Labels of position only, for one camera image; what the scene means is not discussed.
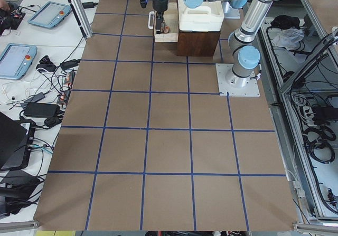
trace white mounting plate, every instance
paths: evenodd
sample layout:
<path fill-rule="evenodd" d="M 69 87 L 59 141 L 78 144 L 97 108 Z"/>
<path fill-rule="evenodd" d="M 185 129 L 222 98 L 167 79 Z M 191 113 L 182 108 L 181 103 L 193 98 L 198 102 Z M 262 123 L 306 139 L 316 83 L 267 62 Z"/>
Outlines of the white mounting plate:
<path fill-rule="evenodd" d="M 229 6 L 229 9 L 226 13 L 224 13 L 225 19 L 230 20 L 239 20 L 241 18 L 241 14 L 239 13 L 239 9 L 234 9 L 231 6 Z"/>
<path fill-rule="evenodd" d="M 243 88 L 234 88 L 226 82 L 226 74 L 228 70 L 232 68 L 233 64 L 227 63 L 217 63 L 217 81 L 218 81 L 218 90 L 220 96 L 229 96 L 231 97 L 259 97 L 259 89 L 256 79 L 250 79 L 249 83 Z M 250 77 L 255 77 L 255 73 L 252 72 Z"/>

